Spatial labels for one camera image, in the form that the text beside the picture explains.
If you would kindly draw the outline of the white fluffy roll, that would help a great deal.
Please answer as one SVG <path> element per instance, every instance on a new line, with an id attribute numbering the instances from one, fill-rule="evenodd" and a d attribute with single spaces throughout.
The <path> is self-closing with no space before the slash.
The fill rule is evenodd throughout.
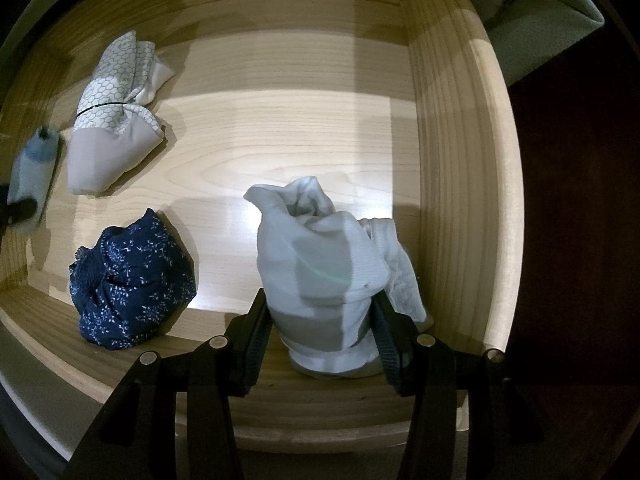
<path id="1" fill-rule="evenodd" d="M 393 220 L 336 210 L 314 177 L 254 185 L 244 197 L 262 214 L 257 269 L 296 370 L 318 378 L 381 373 L 368 322 L 378 292 L 420 330 L 433 325 Z"/>

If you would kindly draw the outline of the grey wooden drawer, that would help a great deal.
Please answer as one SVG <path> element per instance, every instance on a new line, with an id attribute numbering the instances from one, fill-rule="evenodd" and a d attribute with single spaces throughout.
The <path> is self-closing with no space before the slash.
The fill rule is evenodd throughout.
<path id="1" fill-rule="evenodd" d="M 198 293 L 153 350 L 219 333 L 252 302 L 252 185 L 316 177 L 337 208 L 390 217 L 435 335 L 504 349 L 520 284 L 524 200 L 506 84 L 470 0 L 77 0 L 3 79 L 1 166 L 42 124 L 70 135 L 107 45 L 132 30 L 175 75 L 152 111 L 166 141 L 101 197 L 59 171 L 39 229 L 1 253 L 1 382 L 57 456 L 73 453 L 136 357 L 78 333 L 67 267 L 107 226 L 162 212 Z"/>

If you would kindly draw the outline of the light blue underwear roll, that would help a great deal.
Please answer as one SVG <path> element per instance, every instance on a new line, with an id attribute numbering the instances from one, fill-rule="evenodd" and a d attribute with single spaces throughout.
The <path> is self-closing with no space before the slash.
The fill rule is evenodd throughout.
<path id="1" fill-rule="evenodd" d="M 58 160 L 58 132 L 47 126 L 40 126 L 25 142 L 20 154 L 14 159 L 8 189 L 8 202 L 17 204 L 32 200 L 32 214 L 13 222 L 17 232 L 27 235 L 37 229 Z"/>

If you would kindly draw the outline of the navy floral underwear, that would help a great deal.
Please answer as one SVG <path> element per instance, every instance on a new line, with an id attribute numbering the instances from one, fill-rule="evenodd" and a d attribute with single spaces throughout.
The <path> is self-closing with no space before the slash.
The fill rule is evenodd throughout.
<path id="1" fill-rule="evenodd" d="M 68 266 L 81 337 L 108 350 L 157 337 L 196 296 L 193 266 L 151 208 L 129 226 L 109 226 Z"/>

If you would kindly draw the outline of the hexagon pattern beige roll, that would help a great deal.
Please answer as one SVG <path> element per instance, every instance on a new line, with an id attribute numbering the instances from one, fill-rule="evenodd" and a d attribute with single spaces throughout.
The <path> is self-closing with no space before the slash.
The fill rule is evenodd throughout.
<path id="1" fill-rule="evenodd" d="M 148 109 L 175 72 L 152 41 L 130 30 L 103 51 L 80 97 L 67 153 L 67 188 L 99 195 L 136 168 L 164 140 Z"/>

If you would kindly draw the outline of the grey nightstand cabinet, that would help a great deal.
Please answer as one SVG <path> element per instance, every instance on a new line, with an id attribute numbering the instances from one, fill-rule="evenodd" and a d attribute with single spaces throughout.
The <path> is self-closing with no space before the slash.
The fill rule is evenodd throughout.
<path id="1" fill-rule="evenodd" d="M 471 0 L 509 86 L 604 25 L 592 0 Z"/>

